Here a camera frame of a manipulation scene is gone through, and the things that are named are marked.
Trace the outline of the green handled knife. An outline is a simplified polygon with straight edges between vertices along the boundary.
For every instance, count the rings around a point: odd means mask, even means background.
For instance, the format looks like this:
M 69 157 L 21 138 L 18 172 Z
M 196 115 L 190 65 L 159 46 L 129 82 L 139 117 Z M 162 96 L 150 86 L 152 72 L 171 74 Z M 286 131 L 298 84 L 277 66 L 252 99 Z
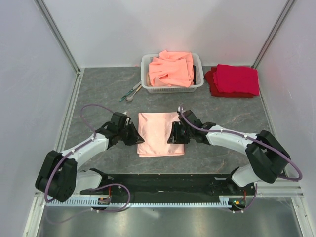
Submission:
M 131 90 L 129 90 L 123 97 L 120 98 L 119 102 L 122 102 L 128 95 L 130 95 L 133 91 L 135 91 L 140 85 L 141 85 L 141 82 L 133 86 Z

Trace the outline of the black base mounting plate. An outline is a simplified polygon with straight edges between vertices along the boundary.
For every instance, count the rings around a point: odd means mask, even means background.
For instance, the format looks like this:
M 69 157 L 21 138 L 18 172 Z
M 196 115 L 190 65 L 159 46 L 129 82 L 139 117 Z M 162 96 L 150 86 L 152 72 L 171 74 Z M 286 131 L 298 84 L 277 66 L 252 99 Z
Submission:
M 230 174 L 105 174 L 99 185 L 119 183 L 131 194 L 131 203 L 218 202 L 220 196 L 255 194 L 255 185 L 243 188 L 227 181 Z

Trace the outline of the dark item in basket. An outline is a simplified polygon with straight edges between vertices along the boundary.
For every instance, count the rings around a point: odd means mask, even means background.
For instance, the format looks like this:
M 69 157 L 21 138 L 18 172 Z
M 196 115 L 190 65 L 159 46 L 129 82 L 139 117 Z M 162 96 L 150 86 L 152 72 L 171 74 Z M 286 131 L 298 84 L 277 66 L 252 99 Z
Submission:
M 193 65 L 193 73 L 194 73 L 194 77 L 193 77 L 193 85 L 196 85 L 196 76 L 197 76 L 197 73 L 196 73 L 196 66 Z

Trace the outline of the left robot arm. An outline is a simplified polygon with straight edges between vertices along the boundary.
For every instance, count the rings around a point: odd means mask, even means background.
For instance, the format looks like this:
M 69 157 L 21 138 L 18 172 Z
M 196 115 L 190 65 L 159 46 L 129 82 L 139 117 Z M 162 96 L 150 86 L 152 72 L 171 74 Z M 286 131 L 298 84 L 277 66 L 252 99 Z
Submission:
M 78 169 L 91 158 L 119 141 L 127 146 L 144 143 L 134 123 L 126 114 L 115 112 L 111 120 L 103 124 L 83 142 L 67 150 L 47 153 L 35 187 L 44 193 L 45 201 L 65 202 L 73 193 L 92 189 L 97 194 L 108 190 L 108 181 L 97 171 L 79 173 Z

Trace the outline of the right aluminium frame post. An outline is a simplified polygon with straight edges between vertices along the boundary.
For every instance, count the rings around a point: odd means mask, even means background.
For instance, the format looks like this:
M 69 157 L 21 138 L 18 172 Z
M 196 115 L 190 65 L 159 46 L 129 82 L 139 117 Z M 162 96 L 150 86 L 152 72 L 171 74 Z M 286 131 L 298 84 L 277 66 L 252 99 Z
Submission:
M 286 21 L 288 15 L 290 14 L 293 6 L 295 5 L 296 0 L 287 0 L 284 7 L 282 8 L 278 18 L 276 19 L 272 29 L 270 30 L 263 46 L 261 47 L 254 63 L 252 64 L 251 68 L 258 69 L 261 61 L 263 60 L 265 54 L 267 53 L 268 49 L 272 45 L 275 37 L 277 36 L 278 32 L 280 31 L 282 25 Z

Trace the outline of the left aluminium frame post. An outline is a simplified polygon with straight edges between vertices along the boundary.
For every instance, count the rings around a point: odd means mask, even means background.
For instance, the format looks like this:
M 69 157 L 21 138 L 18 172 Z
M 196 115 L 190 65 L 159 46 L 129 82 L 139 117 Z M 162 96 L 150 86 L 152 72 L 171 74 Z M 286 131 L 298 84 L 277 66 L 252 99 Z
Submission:
M 51 15 L 47 5 L 43 0 L 34 0 L 35 4 L 39 8 L 42 16 L 44 17 L 45 21 L 47 22 L 49 28 L 51 29 L 54 37 L 56 38 L 59 46 L 61 47 L 63 53 L 65 54 L 66 58 L 68 59 L 69 63 L 71 64 L 72 68 L 76 72 L 76 74 L 79 74 L 81 72 L 81 69 L 79 65 L 77 64 L 74 56 L 72 55 L 66 41 L 64 40 L 60 30 L 58 29 L 58 26 L 53 19 L 53 16 Z

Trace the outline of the aluminium frame post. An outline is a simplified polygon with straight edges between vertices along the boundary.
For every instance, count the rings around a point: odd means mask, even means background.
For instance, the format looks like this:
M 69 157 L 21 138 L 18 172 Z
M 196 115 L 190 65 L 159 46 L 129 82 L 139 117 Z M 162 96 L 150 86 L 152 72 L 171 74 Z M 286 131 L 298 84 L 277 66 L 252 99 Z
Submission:
M 51 15 L 47 5 L 43 0 L 34 0 L 35 4 L 39 8 L 42 16 L 44 17 L 45 21 L 47 22 L 49 28 L 51 29 L 54 37 L 56 38 L 59 46 L 61 47 L 63 53 L 65 54 L 66 58 L 68 59 L 69 63 L 71 64 L 72 68 L 76 72 L 76 74 L 79 74 L 81 72 L 81 69 L 79 65 L 77 64 L 74 56 L 72 55 L 66 41 L 64 40 L 60 30 L 58 29 L 58 26 L 53 19 L 53 16 Z
M 254 63 L 252 64 L 251 68 L 258 69 L 261 61 L 263 60 L 265 54 L 267 53 L 268 49 L 272 45 L 275 37 L 277 36 L 278 32 L 280 31 L 282 25 L 286 21 L 288 15 L 290 14 L 293 6 L 295 5 L 296 0 L 287 0 L 284 7 L 282 8 L 278 18 L 276 19 L 272 29 L 270 30 L 263 46 L 261 47 Z

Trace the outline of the white plastic basket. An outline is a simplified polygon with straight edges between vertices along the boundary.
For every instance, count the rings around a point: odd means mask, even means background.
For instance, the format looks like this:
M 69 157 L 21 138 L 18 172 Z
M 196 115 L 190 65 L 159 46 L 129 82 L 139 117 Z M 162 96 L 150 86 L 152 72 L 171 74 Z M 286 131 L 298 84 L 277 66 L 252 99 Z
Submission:
M 140 80 L 142 87 L 146 89 L 150 94 L 161 94 L 161 93 L 187 93 L 195 92 L 199 87 L 202 87 L 204 84 L 204 74 L 202 69 L 202 64 L 199 56 L 196 53 L 192 53 L 193 62 L 196 66 L 196 85 L 191 85 L 190 87 L 181 87 L 181 86 L 147 86 L 146 83 L 146 74 L 149 72 L 149 64 L 153 61 L 155 57 L 158 57 L 159 54 L 146 54 L 142 57 L 141 60 L 141 75 Z

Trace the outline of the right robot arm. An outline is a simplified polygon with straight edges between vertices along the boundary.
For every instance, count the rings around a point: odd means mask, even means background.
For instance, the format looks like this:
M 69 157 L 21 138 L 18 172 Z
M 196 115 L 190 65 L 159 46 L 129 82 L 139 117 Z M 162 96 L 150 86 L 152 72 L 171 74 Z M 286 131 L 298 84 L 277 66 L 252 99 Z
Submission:
M 268 131 L 240 133 L 212 122 L 202 123 L 191 110 L 177 113 L 179 121 L 172 123 L 169 144 L 188 144 L 194 139 L 198 143 L 221 146 L 247 156 L 249 164 L 233 170 L 226 182 L 231 194 L 238 194 L 246 185 L 260 180 L 274 183 L 288 164 L 275 151 L 290 158 L 289 154 Z

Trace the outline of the red folded cloth stack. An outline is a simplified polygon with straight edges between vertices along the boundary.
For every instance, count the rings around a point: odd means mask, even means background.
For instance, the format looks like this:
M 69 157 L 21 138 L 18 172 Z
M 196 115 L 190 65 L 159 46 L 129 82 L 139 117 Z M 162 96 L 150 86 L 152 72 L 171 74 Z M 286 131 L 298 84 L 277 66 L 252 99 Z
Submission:
M 260 94 L 258 72 L 249 67 L 219 64 L 204 78 L 213 97 L 253 98 Z

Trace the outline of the light pink satin napkin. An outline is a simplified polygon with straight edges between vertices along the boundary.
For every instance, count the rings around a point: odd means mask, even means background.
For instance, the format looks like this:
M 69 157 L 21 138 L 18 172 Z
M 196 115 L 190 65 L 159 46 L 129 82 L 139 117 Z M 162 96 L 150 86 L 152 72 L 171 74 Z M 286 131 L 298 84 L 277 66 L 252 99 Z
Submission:
M 172 123 L 178 122 L 178 114 L 171 113 L 139 113 L 138 133 L 145 140 L 137 146 L 140 157 L 182 156 L 185 154 L 183 144 L 169 144 Z

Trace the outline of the salmon pink cloth pile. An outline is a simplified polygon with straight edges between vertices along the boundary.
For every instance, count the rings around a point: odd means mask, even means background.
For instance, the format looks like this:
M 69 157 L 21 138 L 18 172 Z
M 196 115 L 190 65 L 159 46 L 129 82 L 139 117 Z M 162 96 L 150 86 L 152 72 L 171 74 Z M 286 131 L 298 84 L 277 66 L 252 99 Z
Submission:
M 180 86 L 194 84 L 194 61 L 190 52 L 162 51 L 149 64 L 149 82 L 152 86 Z

